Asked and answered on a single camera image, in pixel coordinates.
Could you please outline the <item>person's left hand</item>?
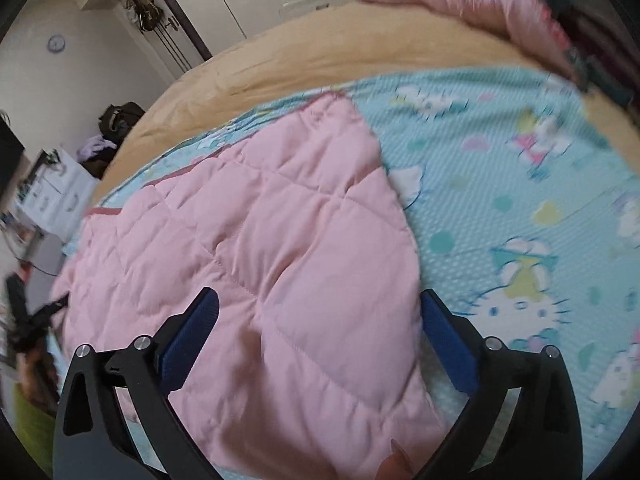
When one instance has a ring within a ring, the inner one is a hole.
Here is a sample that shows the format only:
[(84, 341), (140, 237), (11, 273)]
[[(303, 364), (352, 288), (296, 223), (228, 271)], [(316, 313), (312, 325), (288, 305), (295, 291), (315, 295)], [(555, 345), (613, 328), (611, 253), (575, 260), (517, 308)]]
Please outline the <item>person's left hand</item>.
[(57, 385), (58, 372), (47, 348), (40, 344), (28, 353), (21, 353), (17, 357), (17, 374), (24, 398), (41, 411), (54, 415), (58, 404), (53, 400), (44, 376), (48, 376), (49, 382)]

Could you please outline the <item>person's right hand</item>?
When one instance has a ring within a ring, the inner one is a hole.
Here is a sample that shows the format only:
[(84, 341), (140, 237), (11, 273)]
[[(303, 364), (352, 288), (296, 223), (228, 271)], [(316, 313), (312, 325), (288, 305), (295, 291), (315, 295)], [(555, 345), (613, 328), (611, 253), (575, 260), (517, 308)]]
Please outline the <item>person's right hand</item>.
[(413, 468), (409, 457), (395, 439), (390, 440), (390, 455), (382, 461), (374, 478), (375, 480), (413, 479)]

